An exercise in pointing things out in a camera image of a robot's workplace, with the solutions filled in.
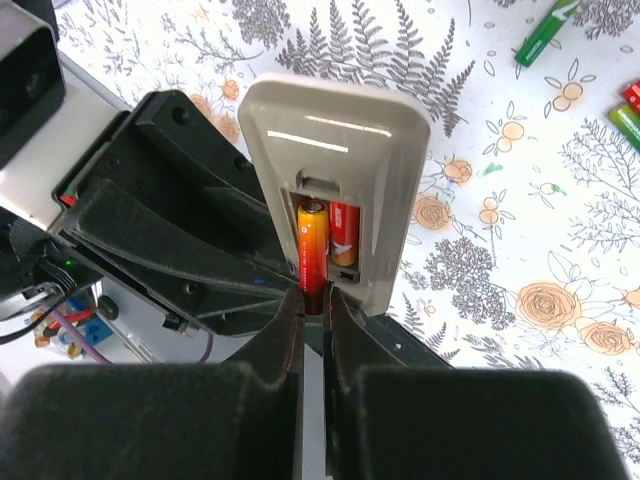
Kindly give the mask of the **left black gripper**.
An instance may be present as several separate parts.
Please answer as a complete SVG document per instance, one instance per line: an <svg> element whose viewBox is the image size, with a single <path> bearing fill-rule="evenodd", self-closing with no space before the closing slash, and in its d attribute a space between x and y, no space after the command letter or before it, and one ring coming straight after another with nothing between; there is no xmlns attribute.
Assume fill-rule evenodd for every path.
<svg viewBox="0 0 640 480"><path fill-rule="evenodd" d="M178 90L119 114L75 170L62 231L106 277L220 336L292 324L300 291L253 164Z"/></svg>

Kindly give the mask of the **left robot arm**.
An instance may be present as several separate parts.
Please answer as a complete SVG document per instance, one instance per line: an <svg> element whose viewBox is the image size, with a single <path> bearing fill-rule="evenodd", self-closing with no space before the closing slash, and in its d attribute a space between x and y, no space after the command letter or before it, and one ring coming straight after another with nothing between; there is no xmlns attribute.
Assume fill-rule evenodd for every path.
<svg viewBox="0 0 640 480"><path fill-rule="evenodd" d="M1 207L2 317L108 279L169 328L261 329L294 276L253 165L179 91L104 118L90 100L69 95L2 182L20 193Z"/></svg>

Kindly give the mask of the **grey white remote control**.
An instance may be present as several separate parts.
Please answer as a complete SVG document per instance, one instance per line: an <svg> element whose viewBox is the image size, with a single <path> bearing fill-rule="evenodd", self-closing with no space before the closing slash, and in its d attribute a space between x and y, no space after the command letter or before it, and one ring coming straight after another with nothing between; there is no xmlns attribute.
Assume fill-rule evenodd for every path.
<svg viewBox="0 0 640 480"><path fill-rule="evenodd" d="M426 108L395 90L267 73L238 120L291 272L301 200L357 207L358 260L330 264L329 278L364 314L385 313L428 150Z"/></svg>

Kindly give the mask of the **red orange battery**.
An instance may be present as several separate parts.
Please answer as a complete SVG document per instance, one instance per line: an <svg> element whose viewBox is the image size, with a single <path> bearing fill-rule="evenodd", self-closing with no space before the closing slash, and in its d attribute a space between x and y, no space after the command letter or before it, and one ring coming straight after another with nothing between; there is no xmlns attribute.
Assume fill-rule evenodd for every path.
<svg viewBox="0 0 640 480"><path fill-rule="evenodd" d="M302 201L297 209L299 287L307 315L320 315L328 283L329 212L317 199Z"/></svg>
<svg viewBox="0 0 640 480"><path fill-rule="evenodd" d="M329 214L332 260L341 267L353 266L358 260L360 209L331 202Z"/></svg>

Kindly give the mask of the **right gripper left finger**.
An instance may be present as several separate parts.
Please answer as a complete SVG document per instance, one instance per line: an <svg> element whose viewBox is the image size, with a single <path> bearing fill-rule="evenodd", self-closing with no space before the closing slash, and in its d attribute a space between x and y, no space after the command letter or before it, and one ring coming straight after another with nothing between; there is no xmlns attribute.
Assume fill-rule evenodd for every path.
<svg viewBox="0 0 640 480"><path fill-rule="evenodd" d="M48 365L1 409L5 479L297 479L304 302L218 364Z"/></svg>

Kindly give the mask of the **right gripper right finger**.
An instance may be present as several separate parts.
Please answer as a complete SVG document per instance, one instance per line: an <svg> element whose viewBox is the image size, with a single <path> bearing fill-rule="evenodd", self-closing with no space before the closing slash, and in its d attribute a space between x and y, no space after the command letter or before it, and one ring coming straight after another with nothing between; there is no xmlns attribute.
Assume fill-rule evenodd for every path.
<svg viewBox="0 0 640 480"><path fill-rule="evenodd" d="M551 370L401 362L324 294L326 469L336 479L623 479L601 409Z"/></svg>

